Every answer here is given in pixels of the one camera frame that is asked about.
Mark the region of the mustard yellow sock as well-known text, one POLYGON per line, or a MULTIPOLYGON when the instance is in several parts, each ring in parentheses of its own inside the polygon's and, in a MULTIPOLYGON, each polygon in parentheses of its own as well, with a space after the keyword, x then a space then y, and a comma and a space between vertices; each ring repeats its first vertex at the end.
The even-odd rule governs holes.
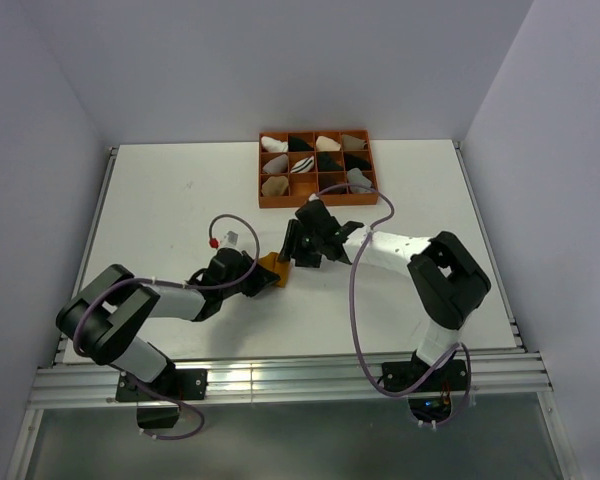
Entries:
POLYGON ((284 260, 278 252, 270 252, 260 257, 258 264, 279 277, 279 280, 275 283, 276 287, 286 287, 292 269, 290 260, 284 260))

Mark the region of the dark brown sock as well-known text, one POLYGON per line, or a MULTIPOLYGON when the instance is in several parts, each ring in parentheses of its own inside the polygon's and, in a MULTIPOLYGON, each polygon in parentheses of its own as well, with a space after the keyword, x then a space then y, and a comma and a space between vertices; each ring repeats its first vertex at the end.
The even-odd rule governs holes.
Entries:
POLYGON ((326 191, 328 195, 342 195, 347 193, 345 176, 342 173, 321 173, 318 175, 320 191, 326 191))

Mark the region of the grey sock black stripes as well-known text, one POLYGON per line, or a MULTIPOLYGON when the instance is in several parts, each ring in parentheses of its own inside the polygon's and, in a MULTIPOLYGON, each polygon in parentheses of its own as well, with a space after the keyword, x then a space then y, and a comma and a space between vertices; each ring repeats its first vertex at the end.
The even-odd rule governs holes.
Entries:
POLYGON ((347 183, 352 194, 371 194, 375 191, 373 182, 359 168, 347 171, 347 183))

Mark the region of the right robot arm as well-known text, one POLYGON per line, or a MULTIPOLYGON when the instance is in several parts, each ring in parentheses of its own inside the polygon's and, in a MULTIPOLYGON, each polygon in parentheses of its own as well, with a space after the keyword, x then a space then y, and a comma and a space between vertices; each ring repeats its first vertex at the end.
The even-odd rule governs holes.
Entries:
POLYGON ((354 350, 365 366, 356 319, 358 267, 369 265, 411 280, 429 317, 424 339, 414 352, 413 378, 432 390, 448 374, 448 363, 460 347, 460 331, 491 290, 491 281, 459 238, 448 231, 434 237, 383 232, 385 216, 370 225, 340 223, 317 196, 295 212, 287 224, 281 256, 298 267, 318 268, 324 259, 351 267, 349 316, 354 350))

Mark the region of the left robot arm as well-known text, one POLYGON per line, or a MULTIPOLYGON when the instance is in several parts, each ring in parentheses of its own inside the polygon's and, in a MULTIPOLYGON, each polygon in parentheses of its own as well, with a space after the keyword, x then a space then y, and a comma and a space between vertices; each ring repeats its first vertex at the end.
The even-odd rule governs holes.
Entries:
POLYGON ((149 318, 202 322, 217 314, 225 300, 251 298, 286 280, 288 268, 256 262, 247 252, 224 247, 207 267, 183 284, 140 279, 112 264, 61 308, 57 328, 98 365, 133 375, 152 399, 163 399, 175 386, 173 362, 138 333, 149 318))

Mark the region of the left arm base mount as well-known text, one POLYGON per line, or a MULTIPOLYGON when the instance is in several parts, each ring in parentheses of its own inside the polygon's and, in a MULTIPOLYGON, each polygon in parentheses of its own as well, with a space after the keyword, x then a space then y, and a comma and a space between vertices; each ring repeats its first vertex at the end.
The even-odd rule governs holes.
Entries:
POLYGON ((136 423, 141 432, 159 440, 181 440, 202 431, 204 414, 190 401, 206 396, 208 370, 174 368, 151 383, 143 383, 129 373, 121 373, 115 393, 117 403, 136 404, 136 423), (169 433, 179 420, 193 417, 198 425, 187 433, 169 433))

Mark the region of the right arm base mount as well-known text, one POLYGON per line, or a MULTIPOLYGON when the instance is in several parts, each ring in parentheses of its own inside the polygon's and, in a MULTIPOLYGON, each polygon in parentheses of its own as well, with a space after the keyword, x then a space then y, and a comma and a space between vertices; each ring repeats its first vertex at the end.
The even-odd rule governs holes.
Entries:
MULTIPOLYGON (((470 367, 471 364, 455 359, 452 354, 413 390, 416 394, 424 394, 424 397, 407 399, 410 413, 419 427, 436 429, 471 404, 470 367)), ((384 362, 376 384, 397 393, 410 388, 427 370, 428 365, 415 355, 409 361, 384 362)))

